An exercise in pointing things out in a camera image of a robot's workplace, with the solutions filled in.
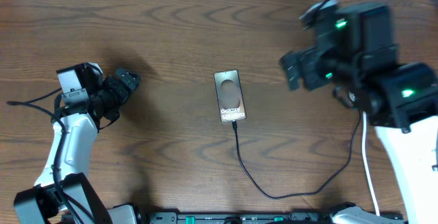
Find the Samsung Galaxy smartphone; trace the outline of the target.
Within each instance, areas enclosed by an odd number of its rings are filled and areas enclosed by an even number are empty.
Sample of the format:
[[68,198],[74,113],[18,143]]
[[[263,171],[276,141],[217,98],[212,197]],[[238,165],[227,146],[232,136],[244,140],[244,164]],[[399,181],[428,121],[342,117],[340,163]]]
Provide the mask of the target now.
[[214,73],[220,120],[223,123],[246,119],[242,87],[237,69]]

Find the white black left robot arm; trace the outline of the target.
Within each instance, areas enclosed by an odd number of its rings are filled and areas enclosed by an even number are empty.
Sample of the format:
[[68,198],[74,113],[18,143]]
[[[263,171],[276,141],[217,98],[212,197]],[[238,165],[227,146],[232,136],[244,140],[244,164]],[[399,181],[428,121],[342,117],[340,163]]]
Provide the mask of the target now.
[[53,143],[34,186],[16,194],[14,209],[20,223],[48,223],[60,215],[63,223],[142,223],[133,204],[106,208],[88,181],[92,147],[104,128],[136,91],[140,76],[123,68],[104,76],[96,63],[84,62],[57,71],[60,88],[54,111],[48,113]]

